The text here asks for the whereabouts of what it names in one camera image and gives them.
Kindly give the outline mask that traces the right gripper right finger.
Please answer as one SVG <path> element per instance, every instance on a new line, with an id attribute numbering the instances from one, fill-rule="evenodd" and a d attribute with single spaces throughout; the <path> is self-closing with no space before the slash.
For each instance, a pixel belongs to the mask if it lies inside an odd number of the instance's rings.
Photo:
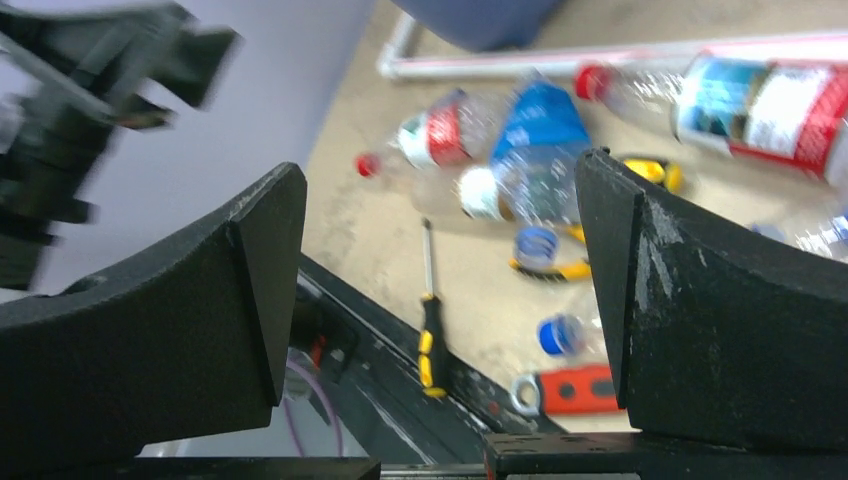
<path id="1" fill-rule="evenodd" d="M 649 193 L 626 274 L 591 264 L 619 404 L 647 433 L 847 447 L 847 267 Z"/>

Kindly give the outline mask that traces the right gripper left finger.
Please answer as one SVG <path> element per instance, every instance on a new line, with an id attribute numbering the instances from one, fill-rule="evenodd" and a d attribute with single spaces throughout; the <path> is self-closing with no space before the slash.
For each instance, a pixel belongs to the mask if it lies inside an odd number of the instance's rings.
<path id="1" fill-rule="evenodd" d="M 1 307 L 1 470 L 266 427 L 281 400 L 307 183 L 283 163 L 54 296 Z"/>

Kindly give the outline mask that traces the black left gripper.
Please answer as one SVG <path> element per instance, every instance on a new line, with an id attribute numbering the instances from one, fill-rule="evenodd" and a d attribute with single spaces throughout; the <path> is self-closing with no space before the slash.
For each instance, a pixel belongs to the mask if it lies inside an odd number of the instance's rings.
<path id="1" fill-rule="evenodd" d="M 3 19 L 1 49 L 39 87 L 1 97 L 1 151 L 53 143 L 100 153 L 115 125 L 166 125 L 174 111 L 138 92 L 148 80 L 203 107 L 240 35 L 195 22 L 177 3 L 109 7 L 99 19 Z"/>

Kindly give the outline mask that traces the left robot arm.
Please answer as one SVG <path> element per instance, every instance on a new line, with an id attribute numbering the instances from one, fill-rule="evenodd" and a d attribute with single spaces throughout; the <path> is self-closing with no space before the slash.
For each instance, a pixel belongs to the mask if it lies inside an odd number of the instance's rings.
<path id="1" fill-rule="evenodd" d="M 203 106 L 238 33 L 198 29 L 173 1 L 77 12 L 1 7 L 1 48 L 37 82 L 1 113 L 1 285 L 27 290 L 55 222 L 87 223 L 78 191 L 118 128 L 166 125 L 147 81 Z"/>

